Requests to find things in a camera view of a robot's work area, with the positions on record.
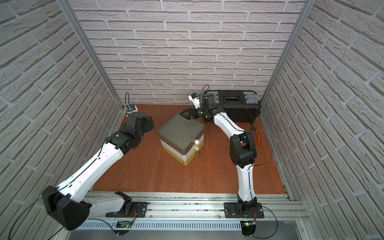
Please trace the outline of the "three-drawer storage box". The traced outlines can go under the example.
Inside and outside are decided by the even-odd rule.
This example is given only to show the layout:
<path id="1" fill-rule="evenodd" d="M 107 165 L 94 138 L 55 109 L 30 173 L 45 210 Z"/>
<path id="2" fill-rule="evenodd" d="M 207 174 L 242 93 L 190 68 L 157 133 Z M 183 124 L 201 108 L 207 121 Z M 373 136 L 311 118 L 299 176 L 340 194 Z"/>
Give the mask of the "three-drawer storage box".
<path id="1" fill-rule="evenodd" d="M 205 126 L 197 120 L 187 120 L 176 113 L 159 130 L 161 144 L 166 153 L 184 166 L 188 166 L 204 146 Z"/>

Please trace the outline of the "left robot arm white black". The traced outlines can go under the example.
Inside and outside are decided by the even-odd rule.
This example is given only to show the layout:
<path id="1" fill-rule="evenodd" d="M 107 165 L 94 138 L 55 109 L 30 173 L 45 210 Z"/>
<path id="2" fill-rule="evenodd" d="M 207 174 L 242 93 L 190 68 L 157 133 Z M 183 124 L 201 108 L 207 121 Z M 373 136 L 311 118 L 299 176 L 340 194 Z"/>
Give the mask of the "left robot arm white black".
<path id="1" fill-rule="evenodd" d="M 137 111 L 130 113 L 119 130 L 107 137 L 100 150 L 79 170 L 58 186 L 43 190 L 48 215 L 69 231 L 90 217 L 136 216 L 131 197 L 122 192 L 94 199 L 87 198 L 86 194 L 114 163 L 139 146 L 145 133 L 154 129 L 152 117 Z"/>

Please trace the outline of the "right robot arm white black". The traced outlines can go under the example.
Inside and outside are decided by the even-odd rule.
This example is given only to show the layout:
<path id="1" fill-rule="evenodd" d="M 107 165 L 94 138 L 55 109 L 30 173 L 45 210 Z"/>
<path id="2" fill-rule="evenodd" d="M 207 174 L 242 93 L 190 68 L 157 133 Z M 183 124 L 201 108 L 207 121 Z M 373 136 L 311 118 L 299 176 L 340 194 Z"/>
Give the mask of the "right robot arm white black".
<path id="1" fill-rule="evenodd" d="M 239 127 L 225 110 L 216 104 L 212 94 L 201 96 L 192 93 L 188 99 L 194 107 L 183 111 L 182 117 L 188 120 L 198 118 L 209 120 L 229 138 L 230 158 L 237 168 L 239 180 L 238 212 L 242 216 L 251 215 L 257 207 L 253 180 L 253 169 L 257 157 L 254 134 Z"/>

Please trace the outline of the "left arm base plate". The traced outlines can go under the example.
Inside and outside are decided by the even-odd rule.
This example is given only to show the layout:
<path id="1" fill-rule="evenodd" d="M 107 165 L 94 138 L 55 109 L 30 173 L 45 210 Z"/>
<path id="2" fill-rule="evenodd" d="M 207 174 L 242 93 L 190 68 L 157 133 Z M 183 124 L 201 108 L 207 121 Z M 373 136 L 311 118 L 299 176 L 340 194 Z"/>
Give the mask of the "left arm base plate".
<path id="1" fill-rule="evenodd" d="M 146 216 L 148 202 L 130 202 L 115 213 L 107 213 L 107 218 L 144 218 Z"/>

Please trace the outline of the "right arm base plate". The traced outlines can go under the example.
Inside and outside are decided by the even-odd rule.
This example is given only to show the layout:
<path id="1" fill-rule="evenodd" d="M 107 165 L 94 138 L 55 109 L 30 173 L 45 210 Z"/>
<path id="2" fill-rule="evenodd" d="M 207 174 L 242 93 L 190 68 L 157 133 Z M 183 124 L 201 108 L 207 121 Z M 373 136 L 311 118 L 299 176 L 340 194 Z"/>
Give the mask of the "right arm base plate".
<path id="1" fill-rule="evenodd" d="M 256 219 L 263 219 L 265 217 L 261 203 L 224 203 L 224 214 L 227 219 L 253 219 L 254 216 L 256 216 Z"/>

